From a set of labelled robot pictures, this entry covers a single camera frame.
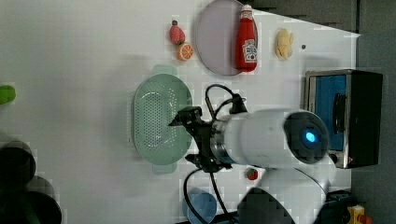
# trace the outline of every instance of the dark floor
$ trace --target dark floor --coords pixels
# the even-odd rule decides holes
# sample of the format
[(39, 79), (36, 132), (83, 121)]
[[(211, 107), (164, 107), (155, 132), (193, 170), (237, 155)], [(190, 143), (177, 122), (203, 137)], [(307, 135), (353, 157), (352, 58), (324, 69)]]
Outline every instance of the dark floor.
[(379, 164), (352, 171), (352, 193), (375, 223), (396, 223), (396, 1), (361, 0), (358, 67), (384, 75)]
[(295, 19), (358, 33), (357, 4), (360, 0), (239, 0), (254, 8)]

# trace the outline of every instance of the green object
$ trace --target green object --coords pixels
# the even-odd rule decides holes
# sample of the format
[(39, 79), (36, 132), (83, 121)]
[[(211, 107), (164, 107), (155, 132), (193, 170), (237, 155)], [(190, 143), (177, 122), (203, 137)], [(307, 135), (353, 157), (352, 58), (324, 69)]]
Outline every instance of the green object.
[(134, 144), (153, 169), (171, 165), (172, 173), (190, 147), (192, 137), (184, 127), (169, 127), (177, 111), (192, 105), (189, 88), (176, 77), (173, 66), (156, 65), (153, 76), (143, 82), (134, 96)]
[(12, 102), (16, 95), (12, 86), (0, 86), (0, 105)]

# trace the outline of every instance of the blue bowl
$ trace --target blue bowl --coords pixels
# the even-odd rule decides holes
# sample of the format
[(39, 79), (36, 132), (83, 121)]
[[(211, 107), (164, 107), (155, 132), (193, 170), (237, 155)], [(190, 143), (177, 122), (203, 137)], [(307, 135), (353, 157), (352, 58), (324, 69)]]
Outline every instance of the blue bowl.
[[(194, 209), (207, 223), (210, 223), (215, 218), (218, 209), (216, 198), (202, 189), (192, 189), (189, 191), (188, 195)], [(190, 223), (202, 224), (198, 217), (196, 217), (187, 206), (186, 201), (183, 203), (183, 211)]]

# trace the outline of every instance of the small red object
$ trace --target small red object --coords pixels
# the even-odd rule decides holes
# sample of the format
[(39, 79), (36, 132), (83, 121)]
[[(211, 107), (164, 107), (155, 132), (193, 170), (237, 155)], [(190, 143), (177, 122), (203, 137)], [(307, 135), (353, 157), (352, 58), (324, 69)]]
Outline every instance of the small red object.
[(235, 63), (236, 69), (241, 72), (251, 72), (257, 66), (256, 36), (252, 8), (249, 5), (242, 7), (241, 21), (236, 38)]
[(373, 224), (373, 219), (365, 215), (358, 216), (358, 221), (362, 224)]
[(256, 180), (259, 178), (259, 172), (256, 169), (249, 168), (246, 171), (246, 177), (249, 180)]
[(186, 40), (186, 36), (184, 35), (183, 30), (177, 26), (177, 21), (172, 21), (172, 27), (169, 31), (169, 35), (171, 37), (171, 41), (174, 44), (181, 45)]

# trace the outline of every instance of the blue light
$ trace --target blue light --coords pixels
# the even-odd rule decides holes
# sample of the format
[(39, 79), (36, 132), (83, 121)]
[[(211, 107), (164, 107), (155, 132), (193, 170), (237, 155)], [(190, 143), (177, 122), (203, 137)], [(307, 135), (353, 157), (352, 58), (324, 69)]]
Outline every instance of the blue light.
[(317, 141), (317, 138), (312, 133), (306, 133), (305, 138), (306, 138), (306, 140), (308, 140), (311, 143), (314, 143), (315, 141)]

